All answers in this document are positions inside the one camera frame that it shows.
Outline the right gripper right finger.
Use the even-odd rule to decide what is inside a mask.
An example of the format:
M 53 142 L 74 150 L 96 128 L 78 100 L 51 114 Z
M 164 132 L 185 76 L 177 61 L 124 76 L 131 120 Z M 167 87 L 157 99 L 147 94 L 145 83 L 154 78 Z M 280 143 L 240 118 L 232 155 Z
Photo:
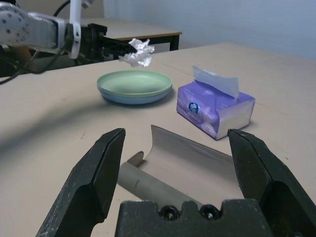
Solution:
M 316 206 L 290 169 L 261 139 L 228 130 L 239 187 L 257 200 L 276 237 L 314 237 Z

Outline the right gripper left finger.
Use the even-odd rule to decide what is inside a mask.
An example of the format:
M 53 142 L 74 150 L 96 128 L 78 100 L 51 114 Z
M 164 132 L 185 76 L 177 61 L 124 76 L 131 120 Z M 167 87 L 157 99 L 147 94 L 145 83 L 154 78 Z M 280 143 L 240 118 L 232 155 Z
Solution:
M 37 232 L 39 237 L 89 237 L 108 216 L 118 181 L 125 129 L 103 134 L 71 170 Z

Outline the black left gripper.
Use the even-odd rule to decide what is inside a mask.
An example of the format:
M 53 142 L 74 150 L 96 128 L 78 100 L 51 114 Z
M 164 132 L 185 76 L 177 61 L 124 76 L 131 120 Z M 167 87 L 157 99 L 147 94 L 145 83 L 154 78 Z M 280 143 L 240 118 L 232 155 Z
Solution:
M 118 59 L 127 53 L 137 52 L 128 42 L 104 37 L 106 33 L 106 26 L 94 23 L 82 26 L 79 59 L 101 62 L 104 57 Z

